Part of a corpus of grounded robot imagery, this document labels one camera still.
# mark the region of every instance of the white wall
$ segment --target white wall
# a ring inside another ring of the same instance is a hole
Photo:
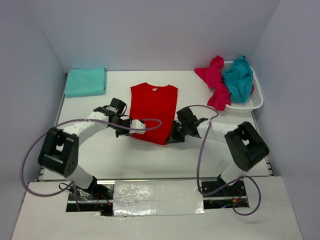
[[[251,58],[265,101],[255,116],[304,240],[320,239],[319,10],[281,0]]]
[[[57,56],[25,3],[1,0],[1,240],[11,239],[25,195],[19,182],[22,158],[33,140],[54,124],[64,78]],[[27,163],[26,179],[34,180],[39,169],[35,151]]]
[[[280,0],[25,0],[63,68],[192,70],[251,55]]]

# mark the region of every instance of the white table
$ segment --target white table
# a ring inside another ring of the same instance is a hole
[[[26,194],[13,240],[302,240],[281,177],[256,177],[261,189],[260,209],[251,216],[231,208],[209,209],[195,215],[100,216],[98,212],[66,212],[68,192],[53,197]],[[252,211],[257,190],[244,180]],[[53,193],[57,182],[33,182],[38,193]]]
[[[106,94],[65,98],[58,122],[86,118],[96,107],[108,105],[112,98],[118,98],[130,107],[130,87],[144,82],[155,86],[177,87],[176,110],[188,105],[206,105],[213,94],[193,71],[108,71]],[[214,114],[206,108],[193,108],[192,111],[198,118],[209,118]],[[251,113],[231,115],[221,112],[215,120],[237,125],[247,121],[254,125]],[[132,137],[116,138],[115,131],[108,128],[81,145],[78,164],[98,179],[194,178],[200,144],[201,139],[186,137],[185,143],[160,146]],[[217,177],[232,161],[225,143],[208,139],[200,176]],[[248,175],[269,176],[266,161],[262,160]],[[46,169],[42,179],[61,180],[62,177]]]

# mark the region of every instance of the teal cloth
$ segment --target teal cloth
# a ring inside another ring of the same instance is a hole
[[[71,69],[66,79],[66,98],[103,95],[106,93],[106,69]]]
[[[253,71],[246,57],[241,56],[235,60],[222,75],[224,84],[229,89],[231,102],[244,104],[248,100],[253,86]]]

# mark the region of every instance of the red t-shirt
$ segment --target red t-shirt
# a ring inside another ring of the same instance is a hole
[[[165,140],[171,132],[176,114],[178,88],[172,85],[153,86],[141,83],[131,87],[130,117],[134,119],[159,119],[161,127],[146,131],[144,134],[132,134],[132,137],[143,141],[166,145]],[[156,121],[145,121],[147,128],[157,126]]]

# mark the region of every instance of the white basket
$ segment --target white basket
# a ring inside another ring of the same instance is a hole
[[[225,61],[221,72],[228,70],[231,67],[232,63],[233,63],[232,61]],[[252,72],[253,72],[252,82],[254,85],[254,90],[250,94],[248,100],[245,103],[231,102],[231,105],[227,104],[224,109],[225,112],[246,113],[246,112],[251,112],[255,109],[258,109],[262,106],[262,104],[264,103],[264,98],[262,96],[261,89],[253,69],[252,69]]]

